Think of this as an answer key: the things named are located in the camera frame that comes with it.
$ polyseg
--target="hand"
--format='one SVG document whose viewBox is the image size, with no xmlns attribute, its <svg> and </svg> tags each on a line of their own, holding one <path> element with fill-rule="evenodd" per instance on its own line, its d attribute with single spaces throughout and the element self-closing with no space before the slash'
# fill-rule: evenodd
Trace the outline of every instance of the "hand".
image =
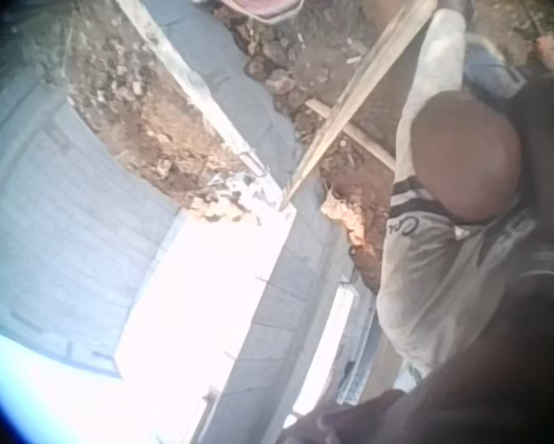
<svg viewBox="0 0 554 444">
<path fill-rule="evenodd" d="M 459 12 L 466 20 L 470 20 L 474 15 L 473 0 L 439 0 L 437 9 L 451 9 Z"/>
</svg>

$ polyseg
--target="ground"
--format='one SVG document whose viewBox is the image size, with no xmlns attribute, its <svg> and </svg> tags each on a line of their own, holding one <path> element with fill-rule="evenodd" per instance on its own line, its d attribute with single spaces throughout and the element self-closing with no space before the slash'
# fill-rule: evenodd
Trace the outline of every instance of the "ground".
<svg viewBox="0 0 554 444">
<path fill-rule="evenodd" d="M 250 56 L 245 72 L 275 95 L 275 108 L 295 122 L 297 135 L 311 143 L 321 119 L 302 106 L 309 97 L 333 105 L 377 35 L 395 16 L 402 0 L 306 0 L 300 14 L 271 28 L 213 8 Z M 490 38 L 514 66 L 537 76 L 534 43 L 554 33 L 554 0 L 477 0 L 473 29 Z M 352 122 L 394 153 L 396 128 L 406 100 L 421 32 L 368 97 Z M 351 256 L 365 284 L 377 292 L 392 173 L 362 147 L 341 135 L 320 165 L 332 191 L 323 207 L 349 231 Z"/>
<path fill-rule="evenodd" d="M 47 81 L 67 87 L 68 100 L 111 154 L 180 207 L 211 221 L 249 216 L 225 185 L 245 166 L 117 4 L 71 4 L 47 16 L 55 26 L 30 27 L 23 39 Z"/>
</svg>

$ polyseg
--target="white shirt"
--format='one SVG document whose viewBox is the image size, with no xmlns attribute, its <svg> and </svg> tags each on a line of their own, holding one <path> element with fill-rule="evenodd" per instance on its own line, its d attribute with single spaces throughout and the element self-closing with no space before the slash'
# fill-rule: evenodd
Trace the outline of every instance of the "white shirt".
<svg viewBox="0 0 554 444">
<path fill-rule="evenodd" d="M 396 177 L 384 242 L 379 322 L 423 376 L 471 344 L 496 312 L 511 276 L 506 259 L 535 224 L 514 207 L 486 227 L 456 227 L 415 179 L 411 125 L 425 103 L 462 89 L 466 23 L 433 17 L 398 127 Z"/>
</svg>

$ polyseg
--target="wooden stick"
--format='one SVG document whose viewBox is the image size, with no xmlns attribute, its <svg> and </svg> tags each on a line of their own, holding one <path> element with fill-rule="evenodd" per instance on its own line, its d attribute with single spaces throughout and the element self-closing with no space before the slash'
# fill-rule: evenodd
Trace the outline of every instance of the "wooden stick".
<svg viewBox="0 0 554 444">
<path fill-rule="evenodd" d="M 293 194 L 318 164 L 330 144 L 400 58 L 418 31 L 433 16 L 436 9 L 437 0 L 412 0 L 388 24 L 337 100 L 330 117 L 315 135 L 314 141 L 293 173 L 293 179 L 285 192 L 281 208 L 290 202 Z"/>
<path fill-rule="evenodd" d="M 313 110 L 317 115 L 328 118 L 332 112 L 329 106 L 324 105 L 322 102 L 316 99 L 310 99 L 305 102 L 305 105 Z M 396 159 L 394 156 L 388 153 L 377 142 L 371 140 L 371 138 L 365 134 L 362 130 L 358 129 L 351 123 L 347 123 L 342 130 L 355 142 L 359 143 L 367 152 L 371 153 L 379 162 L 392 170 L 396 168 Z"/>
</svg>

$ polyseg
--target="red object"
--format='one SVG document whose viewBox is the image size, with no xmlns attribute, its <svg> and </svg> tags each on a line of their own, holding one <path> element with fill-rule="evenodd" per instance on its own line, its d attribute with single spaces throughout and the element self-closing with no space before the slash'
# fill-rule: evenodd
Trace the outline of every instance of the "red object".
<svg viewBox="0 0 554 444">
<path fill-rule="evenodd" d="M 265 22 L 291 17 L 301 9 L 304 0 L 222 0 L 242 14 Z"/>
</svg>

